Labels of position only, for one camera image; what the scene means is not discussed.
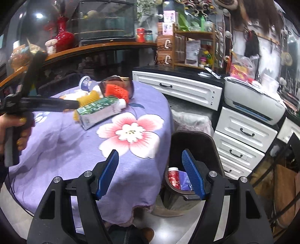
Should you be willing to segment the person's left hand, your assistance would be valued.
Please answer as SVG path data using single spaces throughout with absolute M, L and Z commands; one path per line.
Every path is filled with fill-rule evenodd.
M 21 127 L 25 125 L 26 119 L 24 117 L 18 117 L 14 115 L 3 114 L 1 115 L 1 124 L 0 124 L 0 140 L 1 140 L 1 155 L 4 154 L 5 149 L 5 134 L 6 130 L 10 127 Z M 32 127 L 24 129 L 21 132 L 20 138 L 17 140 L 17 147 L 19 151 L 23 151 L 27 147 L 29 137 L 31 135 Z

